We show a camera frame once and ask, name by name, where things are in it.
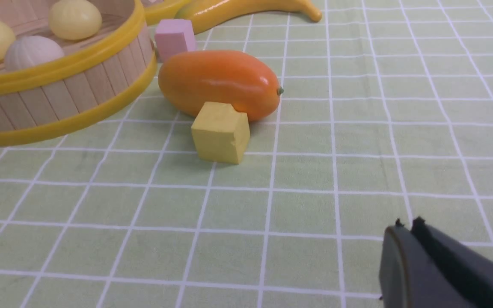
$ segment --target table surface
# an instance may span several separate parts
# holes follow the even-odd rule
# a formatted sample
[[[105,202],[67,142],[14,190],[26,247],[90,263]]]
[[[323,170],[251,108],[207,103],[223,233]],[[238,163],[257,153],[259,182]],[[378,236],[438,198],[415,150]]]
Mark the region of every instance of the table surface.
[[[316,4],[197,35],[285,89],[238,166],[197,159],[157,79],[0,148],[0,308],[377,308],[383,231],[419,215],[493,260],[493,0]]]

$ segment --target yellow cube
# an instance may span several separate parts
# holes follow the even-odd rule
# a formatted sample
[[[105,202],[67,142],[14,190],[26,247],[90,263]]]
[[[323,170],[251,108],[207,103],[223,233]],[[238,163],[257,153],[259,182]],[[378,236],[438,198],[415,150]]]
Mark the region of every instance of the yellow cube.
[[[195,118],[191,134],[200,159],[239,164],[250,140],[248,117],[230,104],[208,101]]]

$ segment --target pink foam block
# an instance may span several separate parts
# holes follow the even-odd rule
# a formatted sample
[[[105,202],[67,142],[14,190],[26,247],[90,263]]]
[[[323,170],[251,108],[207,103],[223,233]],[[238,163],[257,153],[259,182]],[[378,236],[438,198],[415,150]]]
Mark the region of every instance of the pink foam block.
[[[155,29],[155,43],[163,62],[173,55],[197,49],[193,27],[187,19],[161,20]]]

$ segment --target round basket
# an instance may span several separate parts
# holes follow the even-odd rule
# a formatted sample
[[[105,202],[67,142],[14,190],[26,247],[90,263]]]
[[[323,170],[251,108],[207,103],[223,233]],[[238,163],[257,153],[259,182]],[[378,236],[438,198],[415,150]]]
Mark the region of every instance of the round basket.
[[[164,2],[164,0],[141,0],[146,15],[146,23],[148,25],[158,24],[161,18],[173,18],[174,16],[161,16],[158,12],[157,4]]]
[[[0,0],[0,21],[17,38],[40,35],[59,43],[66,56],[26,70],[5,72],[0,62],[0,146],[28,144],[86,128],[126,107],[157,70],[140,0],[89,0],[102,28],[82,41],[49,30],[57,0]]]

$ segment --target yellow banana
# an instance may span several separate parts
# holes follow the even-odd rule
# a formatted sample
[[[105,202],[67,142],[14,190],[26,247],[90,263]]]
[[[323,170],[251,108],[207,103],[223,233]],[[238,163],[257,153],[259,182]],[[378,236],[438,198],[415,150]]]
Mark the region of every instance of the yellow banana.
[[[311,0],[192,0],[174,18],[191,20],[198,34],[235,17],[267,11],[301,12],[315,23],[323,16]]]
[[[146,23],[148,25],[158,24],[162,19],[173,19],[176,12],[191,0],[166,0],[152,6],[145,6]]]

